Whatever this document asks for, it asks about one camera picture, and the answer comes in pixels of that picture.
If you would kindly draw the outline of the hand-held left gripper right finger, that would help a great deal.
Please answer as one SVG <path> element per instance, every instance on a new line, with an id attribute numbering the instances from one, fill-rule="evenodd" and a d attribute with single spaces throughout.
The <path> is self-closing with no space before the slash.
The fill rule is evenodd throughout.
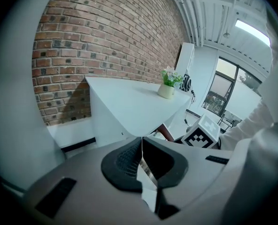
<path id="1" fill-rule="evenodd" d="M 197 199 L 215 181 L 230 151 L 142 139 L 142 199 L 164 220 Z"/>

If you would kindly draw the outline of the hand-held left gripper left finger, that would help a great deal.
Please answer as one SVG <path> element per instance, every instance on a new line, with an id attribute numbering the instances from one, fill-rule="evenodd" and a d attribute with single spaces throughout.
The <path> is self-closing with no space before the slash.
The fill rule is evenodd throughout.
<path id="1" fill-rule="evenodd" d="M 102 159 L 133 138 L 69 158 L 37 180 L 23 206 L 43 225 L 151 225 L 158 222 L 140 193 L 121 191 L 101 171 Z"/>

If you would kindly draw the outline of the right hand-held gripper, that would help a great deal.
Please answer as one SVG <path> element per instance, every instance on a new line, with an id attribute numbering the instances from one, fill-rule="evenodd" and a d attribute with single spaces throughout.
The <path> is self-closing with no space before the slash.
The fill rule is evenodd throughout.
<path id="1" fill-rule="evenodd" d="M 181 138 L 184 145 L 212 148 L 220 136 L 220 127 L 209 116 L 202 115 Z"/>

